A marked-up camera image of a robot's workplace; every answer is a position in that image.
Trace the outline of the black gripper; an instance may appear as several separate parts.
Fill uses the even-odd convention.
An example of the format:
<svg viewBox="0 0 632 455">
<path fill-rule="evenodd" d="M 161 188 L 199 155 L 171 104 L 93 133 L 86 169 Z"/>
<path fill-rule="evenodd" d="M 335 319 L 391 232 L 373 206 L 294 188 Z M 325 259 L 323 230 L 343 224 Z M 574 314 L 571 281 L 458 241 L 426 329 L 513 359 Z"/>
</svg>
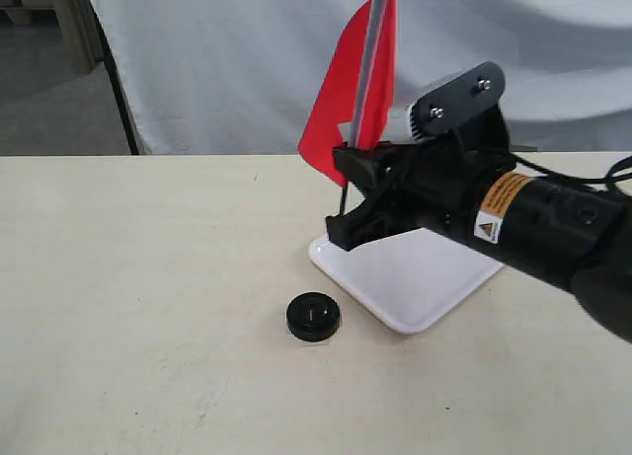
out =
<svg viewBox="0 0 632 455">
<path fill-rule="evenodd" d="M 439 119 L 406 109 L 415 145 L 333 149 L 334 166 L 366 196 L 325 218 L 329 241 L 344 251 L 420 228 L 457 243 L 514 240 L 514 160 L 501 109 L 492 105 L 438 133 Z M 384 193 L 372 193 L 387 177 Z"/>
</svg>

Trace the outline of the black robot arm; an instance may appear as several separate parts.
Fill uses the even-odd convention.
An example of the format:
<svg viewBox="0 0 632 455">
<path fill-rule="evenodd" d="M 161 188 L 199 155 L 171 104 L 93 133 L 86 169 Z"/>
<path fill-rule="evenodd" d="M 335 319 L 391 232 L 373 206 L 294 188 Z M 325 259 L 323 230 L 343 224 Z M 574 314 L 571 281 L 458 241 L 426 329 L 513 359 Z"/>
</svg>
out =
<svg viewBox="0 0 632 455">
<path fill-rule="evenodd" d="M 518 174 L 498 108 L 420 143 L 337 147 L 333 158 L 364 197 L 327 219 L 338 247 L 424 228 L 572 294 L 600 325 L 630 339 L 630 197 Z"/>
</svg>

